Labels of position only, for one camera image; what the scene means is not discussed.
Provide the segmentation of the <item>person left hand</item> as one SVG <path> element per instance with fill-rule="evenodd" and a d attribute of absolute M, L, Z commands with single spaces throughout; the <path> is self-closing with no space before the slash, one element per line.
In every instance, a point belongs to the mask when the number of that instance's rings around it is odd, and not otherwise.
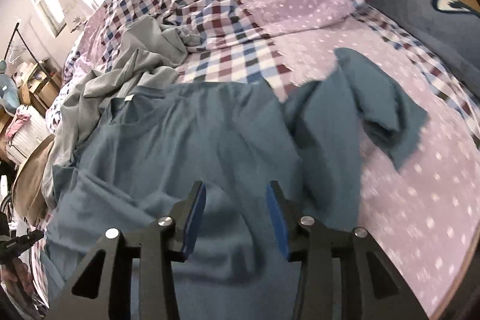
<path fill-rule="evenodd" d="M 3 282 L 20 282 L 25 293 L 31 296 L 33 293 L 32 275 L 29 272 L 29 267 L 23 263 L 19 258 L 12 260 L 12 265 L 15 271 L 12 272 L 7 266 L 1 266 L 1 279 Z"/>

